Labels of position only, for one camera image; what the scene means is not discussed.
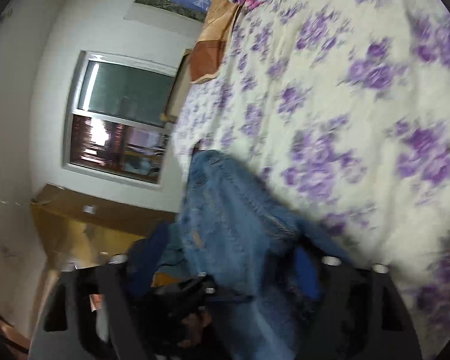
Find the floral bedsheet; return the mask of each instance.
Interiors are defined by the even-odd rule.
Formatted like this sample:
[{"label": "floral bedsheet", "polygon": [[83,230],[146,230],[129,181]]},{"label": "floral bedsheet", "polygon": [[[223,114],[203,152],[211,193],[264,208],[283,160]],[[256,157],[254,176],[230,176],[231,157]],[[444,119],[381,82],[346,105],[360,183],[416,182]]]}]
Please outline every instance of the floral bedsheet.
[{"label": "floral bedsheet", "polygon": [[450,338],[450,14],[440,0],[270,0],[239,16],[173,134],[241,159],[358,264],[385,263],[424,358]]}]

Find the navy blue clothing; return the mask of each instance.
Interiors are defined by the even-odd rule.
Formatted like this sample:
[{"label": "navy blue clothing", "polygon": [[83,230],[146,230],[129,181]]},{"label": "navy blue clothing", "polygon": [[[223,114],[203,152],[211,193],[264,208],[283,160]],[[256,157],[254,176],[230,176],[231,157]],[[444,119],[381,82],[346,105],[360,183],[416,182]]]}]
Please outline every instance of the navy blue clothing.
[{"label": "navy blue clothing", "polygon": [[[292,360],[302,331],[280,285],[282,258],[301,238],[349,262],[345,251],[320,227],[275,201],[238,161],[217,151],[193,157],[177,225],[193,275],[205,271],[219,286],[253,297],[210,306],[217,335],[234,360]],[[300,254],[295,260],[307,263]],[[317,296],[313,280],[298,287]]]}]

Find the window pane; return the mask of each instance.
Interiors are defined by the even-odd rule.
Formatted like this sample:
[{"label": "window pane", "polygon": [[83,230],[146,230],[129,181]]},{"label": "window pane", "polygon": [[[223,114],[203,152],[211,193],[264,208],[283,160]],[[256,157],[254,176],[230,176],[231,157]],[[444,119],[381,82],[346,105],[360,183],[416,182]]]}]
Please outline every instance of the window pane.
[{"label": "window pane", "polygon": [[160,114],[173,79],[136,67],[90,61],[78,108],[163,126]]},{"label": "window pane", "polygon": [[73,115],[70,162],[158,184],[168,135]]}]

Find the window frame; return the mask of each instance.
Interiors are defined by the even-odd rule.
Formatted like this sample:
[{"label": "window frame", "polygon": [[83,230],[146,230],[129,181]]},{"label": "window frame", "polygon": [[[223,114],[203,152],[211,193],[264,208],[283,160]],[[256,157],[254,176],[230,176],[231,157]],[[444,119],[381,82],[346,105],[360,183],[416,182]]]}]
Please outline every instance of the window frame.
[{"label": "window frame", "polygon": [[[75,71],[73,73],[73,78],[70,84],[70,91],[68,94],[68,102],[67,102],[67,111],[65,115],[65,125],[64,125],[64,134],[63,134],[63,143],[62,143],[62,168],[72,171],[78,172],[82,174],[86,174],[89,176],[93,176],[99,179],[106,179],[122,184],[128,184],[135,187],[141,188],[151,188],[154,190],[159,190],[163,187],[163,173],[164,167],[160,169],[160,174],[158,177],[158,183],[150,183],[144,180],[137,180],[134,178],[129,178],[126,175],[118,175],[114,173],[108,173],[106,171],[102,171],[99,169],[95,169],[92,167],[87,167],[84,165],[78,165],[71,163],[70,159],[70,151],[71,151],[71,135],[72,135],[72,123],[73,123],[73,115],[81,115],[87,117],[93,117],[96,119],[119,123],[131,127],[140,128],[141,130],[148,130],[159,132],[163,134],[170,135],[173,130],[173,125],[171,123],[166,123],[164,127],[157,127],[154,125],[137,122],[134,120],[124,119],[118,116],[100,114],[98,112],[93,111],[84,111],[83,109],[78,108],[80,93],[82,92],[83,81],[85,78],[85,72],[87,70],[87,66],[89,62],[106,62],[112,63],[116,65],[123,65],[132,68],[138,68],[145,71],[152,71],[159,74],[164,74],[166,76],[175,77],[177,68],[168,66],[165,64],[156,63],[150,60],[133,58],[125,55],[111,54],[108,52],[93,52],[93,51],[81,51],[79,54],[79,58],[77,64],[75,66]],[[164,165],[168,156],[168,150],[166,150],[163,156]]]}]

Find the metal bolt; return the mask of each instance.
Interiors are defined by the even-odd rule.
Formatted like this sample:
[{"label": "metal bolt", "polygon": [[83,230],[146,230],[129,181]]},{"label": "metal bolt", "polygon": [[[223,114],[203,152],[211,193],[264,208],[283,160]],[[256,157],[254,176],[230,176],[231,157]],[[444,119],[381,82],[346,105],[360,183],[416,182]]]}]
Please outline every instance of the metal bolt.
[{"label": "metal bolt", "polygon": [[339,266],[340,264],[342,264],[342,261],[336,257],[323,256],[322,263],[324,263],[326,266]]},{"label": "metal bolt", "polygon": [[372,266],[372,270],[378,274],[387,274],[388,273],[388,267],[383,264],[374,264]]}]

